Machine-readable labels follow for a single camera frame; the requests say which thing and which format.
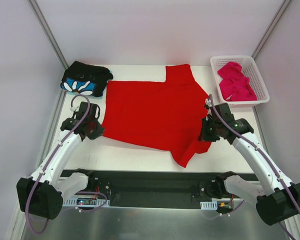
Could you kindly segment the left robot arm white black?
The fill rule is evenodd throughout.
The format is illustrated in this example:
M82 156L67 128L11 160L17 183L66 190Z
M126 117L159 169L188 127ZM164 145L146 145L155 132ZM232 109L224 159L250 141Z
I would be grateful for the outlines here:
M64 120L53 149L30 177L16 184L20 210L49 220L55 219L64 201L76 193L92 194L96 189L94 173L77 169L65 180L59 180L67 162L85 138L95 140L105 129L99 123L100 107L82 101Z

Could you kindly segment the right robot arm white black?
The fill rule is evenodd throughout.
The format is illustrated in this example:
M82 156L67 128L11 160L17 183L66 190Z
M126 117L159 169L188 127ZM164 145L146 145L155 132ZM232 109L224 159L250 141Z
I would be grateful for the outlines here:
M217 199L229 194L240 197L254 206L269 226L299 214L300 183L293 183L274 163L247 120L235 119L227 103L214 105L208 99L205 108L208 114L202 119L198 139L203 142L228 141L243 156L260 183L257 187L228 171L218 175L205 188L206 194Z

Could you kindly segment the red t shirt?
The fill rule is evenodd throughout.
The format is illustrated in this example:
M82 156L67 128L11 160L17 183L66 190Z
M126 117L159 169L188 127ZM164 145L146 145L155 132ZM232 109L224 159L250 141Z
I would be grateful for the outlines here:
M128 144L169 151L185 168L194 154L208 152L200 140L208 94L189 64L166 66L165 81L109 81L104 136Z

